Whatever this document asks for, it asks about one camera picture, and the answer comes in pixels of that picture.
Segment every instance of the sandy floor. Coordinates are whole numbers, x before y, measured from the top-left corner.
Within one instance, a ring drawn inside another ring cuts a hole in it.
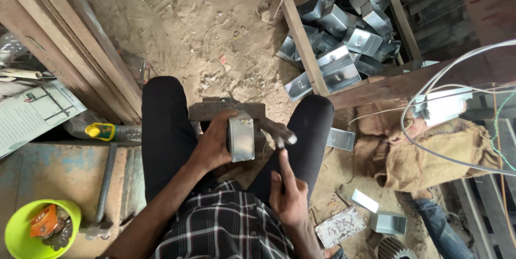
[[[241,102],[262,102],[267,116],[287,123],[296,102],[283,86],[300,74],[275,57],[288,27],[283,17],[273,23],[261,20],[269,0],[88,0],[100,24],[123,48],[146,58],[159,75],[172,75],[183,84],[188,104],[206,96],[228,96]],[[217,58],[225,54],[231,69],[226,72]],[[354,109],[339,110],[334,127],[347,127]],[[264,160],[231,171],[246,187]],[[395,192],[381,189],[370,178],[355,177],[353,153],[334,150],[323,162],[311,208],[317,222],[343,210],[346,205],[334,194],[341,184],[357,188],[380,203],[381,210],[409,217],[407,235],[400,236],[419,258],[439,258],[422,220]],[[362,212],[366,224],[369,214]],[[370,258],[367,228],[343,242],[349,258]]]

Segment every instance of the lime green bowl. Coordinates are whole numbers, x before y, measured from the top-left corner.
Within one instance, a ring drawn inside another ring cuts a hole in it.
[[[44,245],[40,238],[29,238],[30,220],[47,204],[61,206],[72,218],[72,237],[70,237],[68,245],[58,251],[54,251],[52,247]],[[80,224],[81,209],[76,203],[64,200],[38,200],[24,205],[9,219],[5,228],[5,245],[16,259],[55,259],[63,255],[72,246]]]

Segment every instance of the hand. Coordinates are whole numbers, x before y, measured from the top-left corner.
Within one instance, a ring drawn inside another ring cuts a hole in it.
[[[228,119],[237,114],[237,110],[223,110],[218,113],[197,143],[187,164],[201,167],[201,170],[208,173],[230,162],[231,154],[226,148]]]
[[[279,156],[281,176],[276,171],[270,173],[270,207],[286,228],[304,228],[308,223],[308,185],[294,176],[287,150],[280,150]],[[285,193],[281,193],[283,184]]]

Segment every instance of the leg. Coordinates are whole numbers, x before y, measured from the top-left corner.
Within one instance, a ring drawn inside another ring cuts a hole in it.
[[[297,136],[296,144],[286,146],[288,158],[294,175],[308,184],[308,199],[312,195],[323,162],[334,112],[330,100],[310,95],[297,105],[287,125]],[[247,189],[264,203],[269,201],[272,170],[280,171],[276,152]]]
[[[444,259],[474,259],[473,253],[453,231],[446,221],[443,209],[433,199],[420,198],[414,201],[430,238]]]
[[[183,86],[175,77],[151,79],[144,86],[141,110],[145,198],[150,202],[190,158],[197,138]]]

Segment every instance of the plaid shirt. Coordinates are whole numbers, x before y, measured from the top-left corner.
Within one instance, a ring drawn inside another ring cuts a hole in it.
[[[273,211],[230,180],[185,200],[151,258],[292,257]]]

